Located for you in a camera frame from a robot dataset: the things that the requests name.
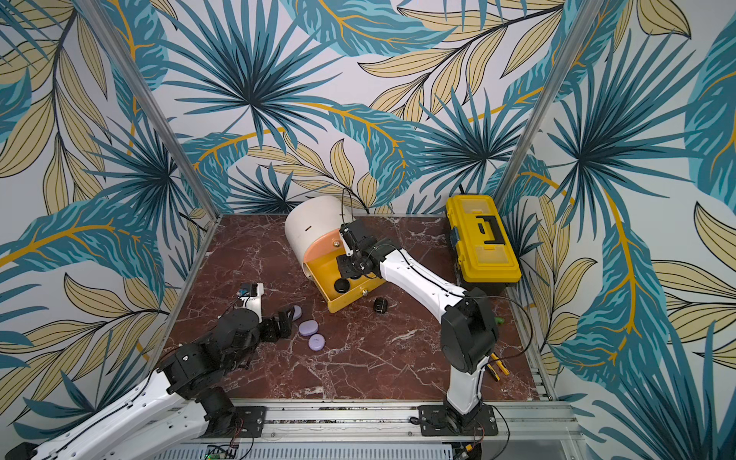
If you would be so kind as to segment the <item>orange top drawer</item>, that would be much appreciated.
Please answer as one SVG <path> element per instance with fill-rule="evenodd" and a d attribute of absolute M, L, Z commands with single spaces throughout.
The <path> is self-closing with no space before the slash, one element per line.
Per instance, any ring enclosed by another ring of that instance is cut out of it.
<path fill-rule="evenodd" d="M 302 256 L 302 263 L 308 264 L 339 249 L 343 249 L 343 241 L 340 231 L 336 229 L 310 243 Z"/>

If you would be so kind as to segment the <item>black round earphone case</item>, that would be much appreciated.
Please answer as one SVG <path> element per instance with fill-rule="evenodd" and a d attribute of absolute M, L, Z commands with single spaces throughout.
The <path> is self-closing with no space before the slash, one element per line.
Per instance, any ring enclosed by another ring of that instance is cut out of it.
<path fill-rule="evenodd" d="M 360 278 L 360 273 L 357 270 L 355 270 L 352 266 L 344 267 L 344 275 L 350 279 Z"/>
<path fill-rule="evenodd" d="M 335 283 L 333 283 L 333 288 L 337 293 L 344 294 L 350 291 L 351 283 L 348 279 L 339 278 Z"/>

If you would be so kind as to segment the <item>yellow drawer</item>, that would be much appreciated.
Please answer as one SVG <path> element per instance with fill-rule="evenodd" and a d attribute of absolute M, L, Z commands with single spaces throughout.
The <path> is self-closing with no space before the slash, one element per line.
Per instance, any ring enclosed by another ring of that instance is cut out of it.
<path fill-rule="evenodd" d="M 375 275 L 349 277 L 339 270 L 338 257 L 344 256 L 342 248 L 332 248 L 322 253 L 309 251 L 303 268 L 322 294 L 327 308 L 333 314 L 366 297 L 385 281 Z"/>

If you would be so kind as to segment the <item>white cylindrical drawer cabinet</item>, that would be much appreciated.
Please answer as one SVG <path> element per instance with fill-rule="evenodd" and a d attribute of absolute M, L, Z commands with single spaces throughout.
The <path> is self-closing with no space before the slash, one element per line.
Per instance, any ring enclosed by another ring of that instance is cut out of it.
<path fill-rule="evenodd" d="M 352 220 L 353 216 L 340 199 L 327 196 L 308 199 L 287 215 L 285 223 L 287 241 L 305 274 L 302 256 L 308 245 L 318 237 L 339 230 L 342 224 Z"/>

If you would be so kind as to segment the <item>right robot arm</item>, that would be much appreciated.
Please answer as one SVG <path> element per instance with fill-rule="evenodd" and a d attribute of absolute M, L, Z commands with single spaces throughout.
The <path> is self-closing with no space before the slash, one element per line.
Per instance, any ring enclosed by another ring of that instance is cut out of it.
<path fill-rule="evenodd" d="M 338 259 L 343 276 L 374 275 L 408 293 L 439 322 L 441 350 L 450 364 L 445 396 L 448 414 L 469 419 L 481 408 L 484 369 L 499 339 L 495 309 L 481 289 L 467 291 L 416 261 L 389 239 L 378 239 L 363 222 L 342 224 L 346 254 Z"/>

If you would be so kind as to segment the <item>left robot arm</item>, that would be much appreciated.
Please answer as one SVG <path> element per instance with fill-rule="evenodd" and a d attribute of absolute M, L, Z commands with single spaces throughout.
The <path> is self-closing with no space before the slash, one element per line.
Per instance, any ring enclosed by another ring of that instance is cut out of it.
<path fill-rule="evenodd" d="M 146 459 L 203 435 L 253 433 L 266 410 L 258 406 L 239 414 L 220 382 L 247 368 L 260 344 L 290 337 L 293 316 L 292 308 L 267 318 L 254 310 L 230 310 L 100 413 L 41 444 L 21 443 L 6 456 Z"/>

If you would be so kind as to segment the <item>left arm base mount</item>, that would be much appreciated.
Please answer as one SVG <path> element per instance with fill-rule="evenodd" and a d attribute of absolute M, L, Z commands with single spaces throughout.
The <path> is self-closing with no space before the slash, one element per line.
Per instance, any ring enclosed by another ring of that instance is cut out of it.
<path fill-rule="evenodd" d="M 267 410 L 266 406 L 234 406 L 210 421 L 201 438 L 261 438 Z"/>

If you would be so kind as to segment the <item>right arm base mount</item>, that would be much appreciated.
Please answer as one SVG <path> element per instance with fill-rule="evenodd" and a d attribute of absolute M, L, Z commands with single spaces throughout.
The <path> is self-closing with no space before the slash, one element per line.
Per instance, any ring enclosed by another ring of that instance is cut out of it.
<path fill-rule="evenodd" d="M 490 404 L 481 402 L 468 414 L 460 414 L 448 404 L 418 407 L 418 426 L 425 437 L 498 435 L 496 414 Z"/>

